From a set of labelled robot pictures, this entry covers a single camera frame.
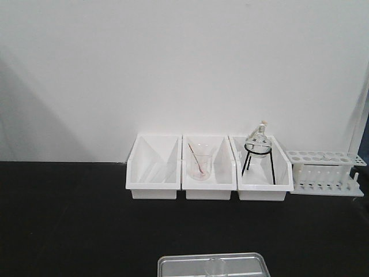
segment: black tripod stand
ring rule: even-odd
[[[243,173],[244,173],[244,168],[246,167],[246,163],[247,163],[246,170],[248,170],[248,168],[250,167],[250,162],[251,162],[251,155],[250,154],[260,155],[260,156],[269,154],[270,155],[270,163],[272,164],[273,184],[275,185],[276,184],[276,177],[274,175],[274,164],[273,164],[273,157],[272,157],[272,149],[270,149],[269,151],[267,151],[265,153],[256,153],[254,151],[248,150],[246,148],[246,145],[244,145],[244,148],[247,151],[247,155],[246,155],[246,159],[244,160],[244,164],[243,164],[243,168],[242,168],[242,176],[243,176]]]

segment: white test tube rack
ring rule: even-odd
[[[343,152],[287,151],[293,164],[293,194],[364,196],[353,166],[366,166],[358,155]]]

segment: metal tray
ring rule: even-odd
[[[211,258],[227,263],[228,277],[270,277],[264,259],[258,253],[164,256],[157,261],[157,277],[206,276],[205,263]]]

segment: white wall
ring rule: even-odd
[[[138,132],[347,151],[369,2],[0,1],[0,160],[122,162]]]

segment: black countertop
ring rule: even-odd
[[[156,276],[164,255],[235,252],[263,255],[272,277],[369,276],[367,197],[132,200],[122,164],[0,172],[0,276]]]

